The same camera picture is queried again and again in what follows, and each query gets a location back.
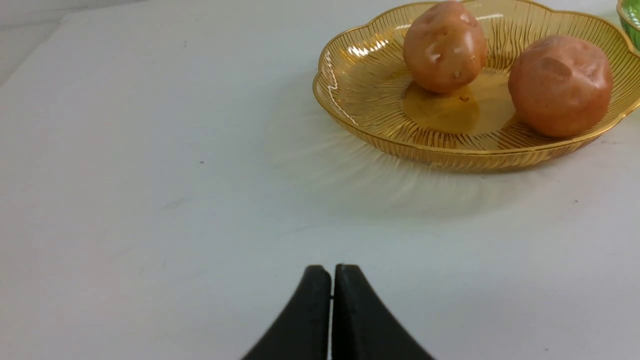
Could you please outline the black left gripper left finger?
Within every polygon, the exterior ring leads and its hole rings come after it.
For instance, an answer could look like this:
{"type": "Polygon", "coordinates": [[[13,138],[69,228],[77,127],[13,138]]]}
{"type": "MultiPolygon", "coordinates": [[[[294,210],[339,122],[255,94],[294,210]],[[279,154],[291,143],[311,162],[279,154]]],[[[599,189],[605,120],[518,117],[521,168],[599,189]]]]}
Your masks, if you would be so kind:
{"type": "Polygon", "coordinates": [[[245,360],[326,360],[332,278],[309,265],[278,317],[243,357],[245,360]]]}

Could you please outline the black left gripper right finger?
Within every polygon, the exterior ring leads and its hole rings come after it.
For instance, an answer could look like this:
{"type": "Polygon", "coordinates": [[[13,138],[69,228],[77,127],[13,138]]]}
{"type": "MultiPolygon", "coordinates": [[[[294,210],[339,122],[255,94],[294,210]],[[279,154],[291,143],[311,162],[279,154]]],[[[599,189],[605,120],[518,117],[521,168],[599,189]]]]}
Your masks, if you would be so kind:
{"type": "Polygon", "coordinates": [[[387,309],[355,264],[334,269],[334,360],[432,360],[387,309]]]}

